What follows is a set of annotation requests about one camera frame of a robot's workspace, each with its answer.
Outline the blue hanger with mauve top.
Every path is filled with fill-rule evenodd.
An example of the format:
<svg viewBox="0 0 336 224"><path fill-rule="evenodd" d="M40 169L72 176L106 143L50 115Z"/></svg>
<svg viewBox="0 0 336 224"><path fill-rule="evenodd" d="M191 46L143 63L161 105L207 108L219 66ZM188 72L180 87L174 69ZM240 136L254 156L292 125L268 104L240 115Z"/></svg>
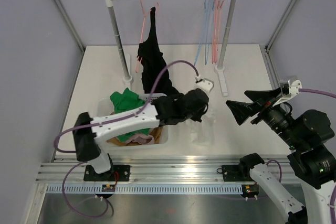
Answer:
<svg viewBox="0 0 336 224"><path fill-rule="evenodd" d="M213 28L213 14L215 10L216 0L205 0L205 59L204 64L207 65L210 50L210 37Z"/></svg>

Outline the black tank top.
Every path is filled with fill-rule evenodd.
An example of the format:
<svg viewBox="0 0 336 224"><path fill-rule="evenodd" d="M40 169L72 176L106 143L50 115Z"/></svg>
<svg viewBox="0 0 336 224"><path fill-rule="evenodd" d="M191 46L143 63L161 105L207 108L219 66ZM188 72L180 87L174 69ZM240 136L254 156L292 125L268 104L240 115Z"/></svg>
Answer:
<svg viewBox="0 0 336 224"><path fill-rule="evenodd" d="M164 67L166 67L166 62L163 58L163 53L160 52L156 35L156 8L152 7L150 11L150 30L148 38L143 43L140 43L138 47L138 55L142 57L141 65L143 67L143 72L141 74L141 80L145 94L151 93L151 89L158 74ZM168 70L163 73L154 93L163 93L174 99L177 99L182 95L175 87L173 87Z"/></svg>

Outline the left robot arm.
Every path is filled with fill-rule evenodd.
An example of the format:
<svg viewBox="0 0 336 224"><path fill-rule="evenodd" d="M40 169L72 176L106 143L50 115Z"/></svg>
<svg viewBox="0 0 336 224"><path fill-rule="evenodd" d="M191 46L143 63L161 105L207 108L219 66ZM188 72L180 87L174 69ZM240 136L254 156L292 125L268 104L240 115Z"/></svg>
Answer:
<svg viewBox="0 0 336 224"><path fill-rule="evenodd" d="M208 93L200 88L173 99L161 96L143 107L103 117L91 118L85 112L78 116L72 132L76 159L92 166L102 181L113 176L112 160L100 143L113 137L147 128L177 125L188 119L201 122L207 112Z"/></svg>

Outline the green tank top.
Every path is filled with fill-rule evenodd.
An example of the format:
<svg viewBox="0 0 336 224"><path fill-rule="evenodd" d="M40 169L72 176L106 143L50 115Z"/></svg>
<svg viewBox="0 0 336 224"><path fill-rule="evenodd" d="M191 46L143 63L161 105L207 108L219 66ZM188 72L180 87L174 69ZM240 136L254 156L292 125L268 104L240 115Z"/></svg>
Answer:
<svg viewBox="0 0 336 224"><path fill-rule="evenodd" d="M115 114L130 111L142 107L145 104L145 100L140 99L138 94L132 92L128 88L126 88L123 93L114 92L112 95L110 95L110 100L114 105ZM125 142L130 136L136 133L143 133L145 135L148 135L149 131L150 129L141 129L138 131L119 135L117 136L117 138L121 142Z"/></svg>

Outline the pink hanger with black top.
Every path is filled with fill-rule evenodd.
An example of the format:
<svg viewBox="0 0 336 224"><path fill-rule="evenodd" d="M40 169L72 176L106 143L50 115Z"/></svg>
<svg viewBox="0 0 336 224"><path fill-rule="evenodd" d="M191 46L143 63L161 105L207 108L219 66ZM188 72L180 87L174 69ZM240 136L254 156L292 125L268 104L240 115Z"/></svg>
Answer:
<svg viewBox="0 0 336 224"><path fill-rule="evenodd" d="M140 43L143 43L143 34L144 34L144 29L145 29L146 18L147 18L148 15L150 15L151 11L146 12L142 0L140 0L140 5L141 5L141 9L142 9L142 14L143 14L143 22L142 22L142 29L141 29L141 35L140 35ZM136 61L136 65L135 65L135 73L138 73L139 70L140 70L142 57L137 55L136 58L137 58L136 59L137 61Z"/></svg>

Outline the pink hanger with green top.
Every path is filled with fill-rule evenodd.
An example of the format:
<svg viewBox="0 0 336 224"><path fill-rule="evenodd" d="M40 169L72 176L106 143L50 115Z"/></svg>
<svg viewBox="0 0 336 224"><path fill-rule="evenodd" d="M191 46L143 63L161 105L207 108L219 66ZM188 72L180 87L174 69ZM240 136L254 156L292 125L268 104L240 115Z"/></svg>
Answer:
<svg viewBox="0 0 336 224"><path fill-rule="evenodd" d="M222 0L221 1L221 6L220 6L220 10L219 10L219 14L218 14L218 30L217 30L217 41L218 41L218 37L219 37L219 35L218 35L218 33L220 32L220 24L221 24L221 20L222 20L222 18L221 18L221 14L222 14L222 8L223 8L223 5L224 5L224 2L225 2L225 0Z"/></svg>

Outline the mauve tank top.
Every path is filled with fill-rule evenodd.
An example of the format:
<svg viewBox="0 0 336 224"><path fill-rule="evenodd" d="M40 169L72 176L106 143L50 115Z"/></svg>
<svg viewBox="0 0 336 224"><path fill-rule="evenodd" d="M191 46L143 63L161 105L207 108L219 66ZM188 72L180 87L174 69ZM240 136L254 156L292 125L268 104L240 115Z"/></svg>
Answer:
<svg viewBox="0 0 336 224"><path fill-rule="evenodd" d="M137 143L140 145L151 145L155 143L155 139L152 135L145 135L142 133L137 133L132 135L125 141L126 144Z"/></svg>

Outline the brown tank top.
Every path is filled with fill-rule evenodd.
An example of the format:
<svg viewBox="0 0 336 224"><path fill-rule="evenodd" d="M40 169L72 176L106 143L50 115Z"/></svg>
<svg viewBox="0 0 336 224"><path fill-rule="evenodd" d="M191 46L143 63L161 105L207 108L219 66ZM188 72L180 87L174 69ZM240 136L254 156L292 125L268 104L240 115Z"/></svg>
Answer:
<svg viewBox="0 0 336 224"><path fill-rule="evenodd" d="M157 128L151 129L148 135L152 135L154 137L154 139L155 139L154 144L159 144L161 133L162 133L162 128L157 127ZM142 146L142 145L137 144L137 143L126 144L125 142L121 142L117 137L114 137L114 138L111 138L111 139L107 140L107 143L114 144L118 147Z"/></svg>

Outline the blue hanger with white top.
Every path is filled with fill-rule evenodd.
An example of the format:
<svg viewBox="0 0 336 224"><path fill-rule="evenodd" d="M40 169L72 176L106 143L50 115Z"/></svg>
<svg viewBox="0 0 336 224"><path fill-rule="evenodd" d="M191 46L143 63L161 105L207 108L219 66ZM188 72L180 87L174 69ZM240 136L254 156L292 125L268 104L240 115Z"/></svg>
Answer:
<svg viewBox="0 0 336 224"><path fill-rule="evenodd" d="M204 0L203 6L204 6L204 17L203 17L201 35L200 35L199 42L198 42L198 47L197 47L197 53L196 53L195 60L194 60L194 66L196 65L196 63L198 61L198 58L199 58L199 55L200 55L200 52L201 52L201 48L202 48L202 40L203 40L203 37L204 37L204 34L205 34L206 17L207 17L207 12L208 12L207 0Z"/></svg>

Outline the pink hanger with brown top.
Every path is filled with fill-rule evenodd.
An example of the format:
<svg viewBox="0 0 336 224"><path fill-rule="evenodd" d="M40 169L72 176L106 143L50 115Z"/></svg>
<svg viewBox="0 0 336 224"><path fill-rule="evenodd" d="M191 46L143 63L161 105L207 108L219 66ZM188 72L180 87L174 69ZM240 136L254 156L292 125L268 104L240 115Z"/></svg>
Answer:
<svg viewBox="0 0 336 224"><path fill-rule="evenodd" d="M221 8L222 0L214 0L214 29L212 38L212 63L215 64L217 61L217 30L218 30L218 14Z"/></svg>

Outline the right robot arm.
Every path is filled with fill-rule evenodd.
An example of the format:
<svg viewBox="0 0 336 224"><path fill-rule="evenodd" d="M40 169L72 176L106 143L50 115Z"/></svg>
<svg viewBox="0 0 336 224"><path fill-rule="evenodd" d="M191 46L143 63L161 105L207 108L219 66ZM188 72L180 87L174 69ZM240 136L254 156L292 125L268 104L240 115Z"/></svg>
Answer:
<svg viewBox="0 0 336 224"><path fill-rule="evenodd" d="M280 87L269 91L245 91L251 103L226 101L238 125L254 116L252 124L265 122L291 150L289 164L299 179L305 203L301 204L273 178L264 160L256 153L242 157L238 163L239 176L259 185L286 223L335 223L335 157L324 143L335 136L326 113L307 110L294 119L281 104L300 92L335 97L335 94Z"/></svg>

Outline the white tank top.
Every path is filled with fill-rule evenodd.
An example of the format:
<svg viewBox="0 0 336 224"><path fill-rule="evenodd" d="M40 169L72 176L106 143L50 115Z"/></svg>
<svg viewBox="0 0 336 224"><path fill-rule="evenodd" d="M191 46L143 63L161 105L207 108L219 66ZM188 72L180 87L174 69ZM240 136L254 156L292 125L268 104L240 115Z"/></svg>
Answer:
<svg viewBox="0 0 336 224"><path fill-rule="evenodd" d="M190 132L191 143L198 146L211 146L215 141L214 124L216 122L216 115L212 106L208 108L201 119L201 122L196 122L191 119L186 121L187 128Z"/></svg>

